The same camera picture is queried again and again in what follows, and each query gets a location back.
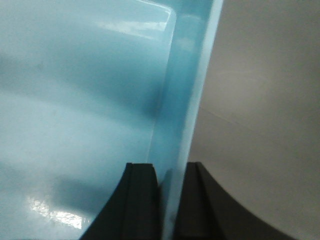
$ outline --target black rubber part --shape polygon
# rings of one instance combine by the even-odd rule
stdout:
[[[187,164],[174,239],[295,240],[239,204],[200,162]]]
[[[158,240],[159,196],[152,164],[127,163],[113,195],[81,240]]]

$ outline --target light blue plastic container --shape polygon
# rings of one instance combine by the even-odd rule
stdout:
[[[170,239],[222,0],[0,0],[0,239],[78,239],[127,162]]]

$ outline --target gray wall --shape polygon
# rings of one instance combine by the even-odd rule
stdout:
[[[271,225],[320,239],[319,0],[225,0],[190,161]]]

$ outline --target blue plastic wall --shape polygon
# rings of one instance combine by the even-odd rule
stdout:
[[[221,6],[0,0],[0,239],[79,238],[127,162],[170,239]]]

